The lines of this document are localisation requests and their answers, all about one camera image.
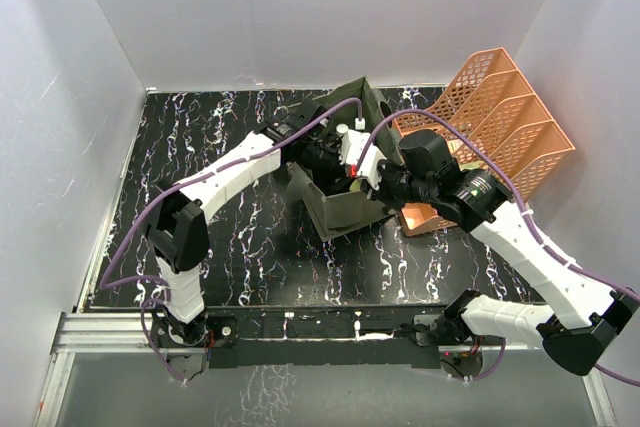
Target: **marble tabletop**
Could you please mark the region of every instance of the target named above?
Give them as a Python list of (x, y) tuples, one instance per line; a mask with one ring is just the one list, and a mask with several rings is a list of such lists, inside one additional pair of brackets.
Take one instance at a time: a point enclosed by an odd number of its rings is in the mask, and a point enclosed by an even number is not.
[[(381, 89), (393, 110), (426, 108), (438, 87)], [(242, 141), (265, 116), (326, 91), (150, 94), (113, 219), (101, 273), (161, 178), (195, 174)], [(491, 297), (540, 297), (497, 254), (460, 229), (407, 237), (395, 217), (322, 242), (302, 203), (290, 207), (284, 183), (267, 176), (222, 208), (209, 226), (201, 268), (208, 306), (446, 304), (466, 288)], [(138, 234), (114, 274), (157, 274)], [(156, 287), (138, 282), (89, 296), (85, 310), (139, 307)]]

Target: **green box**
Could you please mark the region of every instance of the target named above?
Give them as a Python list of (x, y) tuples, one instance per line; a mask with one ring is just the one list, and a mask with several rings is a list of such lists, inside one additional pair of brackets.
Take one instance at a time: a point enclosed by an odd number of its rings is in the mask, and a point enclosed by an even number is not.
[[(366, 131), (371, 132), (384, 117), (391, 113), (391, 109), (382, 93), (371, 88), (366, 77), (362, 77), (348, 84), (342, 85), (331, 93), (316, 97), (326, 109), (333, 107), (338, 102), (357, 97), (362, 101), (363, 116), (366, 120)], [(300, 104), (292, 105), (289, 109), (295, 112)], [(347, 124), (353, 128), (358, 114), (355, 104), (348, 105), (334, 114), (324, 132), (335, 131), (338, 124)], [(376, 138), (376, 145), (390, 160), (402, 163), (398, 151), (398, 139), (391, 129), (385, 126)], [(325, 195), (313, 183), (310, 174), (298, 164), (288, 166), (289, 186), (288, 197), (301, 198), (311, 215), (313, 224), (323, 241), (339, 237), (353, 232), (393, 215), (382, 202), (368, 200), (363, 192), (346, 192), (337, 195)]]

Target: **open storage box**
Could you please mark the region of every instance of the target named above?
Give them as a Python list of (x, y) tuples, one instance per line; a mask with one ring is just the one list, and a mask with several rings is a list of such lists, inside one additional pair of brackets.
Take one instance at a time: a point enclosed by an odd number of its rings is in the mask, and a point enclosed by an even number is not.
[[(466, 135), (514, 182), (525, 200), (575, 148), (503, 49), (473, 54), (429, 108)], [(432, 129), (449, 140), (461, 168), (488, 168), (455, 136), (424, 116), (406, 115), (401, 136)], [(426, 204), (409, 204), (401, 221), (407, 235), (454, 225)]]

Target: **white wall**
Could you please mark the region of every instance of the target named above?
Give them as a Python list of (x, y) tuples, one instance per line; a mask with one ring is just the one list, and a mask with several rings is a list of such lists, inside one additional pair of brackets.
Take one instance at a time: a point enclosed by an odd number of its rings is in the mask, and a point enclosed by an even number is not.
[[(515, 57), (577, 147), (536, 194), (536, 218), (584, 268), (636, 291), (639, 25), (639, 0), (546, 0)], [(603, 364), (640, 379), (639, 342), (636, 318)], [(640, 389), (606, 385), (620, 425), (638, 425)]]
[(161, 90), (448, 82), (474, 51), (515, 51), (543, 0), (98, 0)]
[(0, 0), (0, 425), (35, 418), (143, 95), (95, 0)]

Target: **perforated basket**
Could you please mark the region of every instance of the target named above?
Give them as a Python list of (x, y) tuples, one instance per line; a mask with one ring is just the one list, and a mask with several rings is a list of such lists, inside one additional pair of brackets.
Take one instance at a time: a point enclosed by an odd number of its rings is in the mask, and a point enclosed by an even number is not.
[[(513, 180), (525, 200), (574, 150), (504, 49), (469, 57), (429, 111), (467, 135)], [(424, 116), (401, 117), (395, 127), (402, 136), (430, 128), (447, 139), (454, 138)], [(488, 168), (464, 144), (452, 150), (461, 168)], [(408, 204), (401, 220), (407, 235), (454, 225), (427, 204)]]

